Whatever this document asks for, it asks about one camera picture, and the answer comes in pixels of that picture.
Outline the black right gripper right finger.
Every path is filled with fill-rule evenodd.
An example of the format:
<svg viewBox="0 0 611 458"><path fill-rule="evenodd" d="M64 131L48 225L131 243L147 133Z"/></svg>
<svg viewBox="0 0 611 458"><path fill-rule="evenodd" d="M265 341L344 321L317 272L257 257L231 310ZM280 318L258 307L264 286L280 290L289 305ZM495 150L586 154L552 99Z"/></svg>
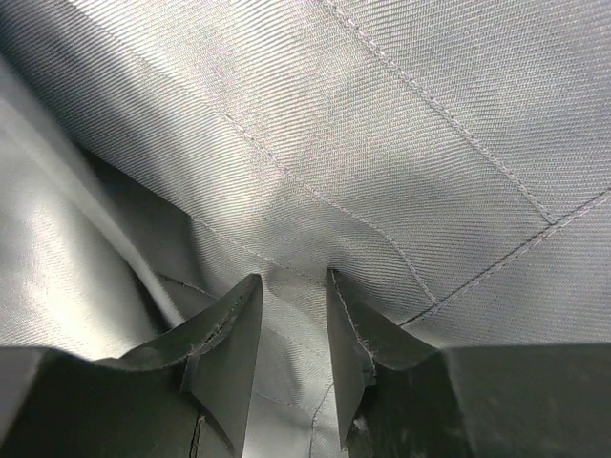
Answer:
<svg viewBox="0 0 611 458"><path fill-rule="evenodd" d="M606 457L610 347L437 348L326 274L341 446L352 457Z"/></svg>

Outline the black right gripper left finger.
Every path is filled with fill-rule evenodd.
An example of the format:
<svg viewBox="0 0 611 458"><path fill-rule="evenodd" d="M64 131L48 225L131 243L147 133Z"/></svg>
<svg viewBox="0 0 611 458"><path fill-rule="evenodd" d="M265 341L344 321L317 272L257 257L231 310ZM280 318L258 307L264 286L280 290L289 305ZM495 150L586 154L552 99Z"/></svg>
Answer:
<svg viewBox="0 0 611 458"><path fill-rule="evenodd" d="M239 457L262 327L250 274L215 303L119 358L1 351L5 457Z"/></svg>

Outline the grey pleated skirt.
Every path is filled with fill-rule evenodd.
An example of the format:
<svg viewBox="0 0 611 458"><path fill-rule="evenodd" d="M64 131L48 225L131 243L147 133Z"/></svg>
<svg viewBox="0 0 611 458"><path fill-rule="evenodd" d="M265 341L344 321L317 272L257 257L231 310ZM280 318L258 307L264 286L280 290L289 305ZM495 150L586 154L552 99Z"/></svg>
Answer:
<svg viewBox="0 0 611 458"><path fill-rule="evenodd" d="M248 457L342 453L328 268L440 347L610 338L606 1L5 1L1 51L176 288L263 277Z"/></svg>

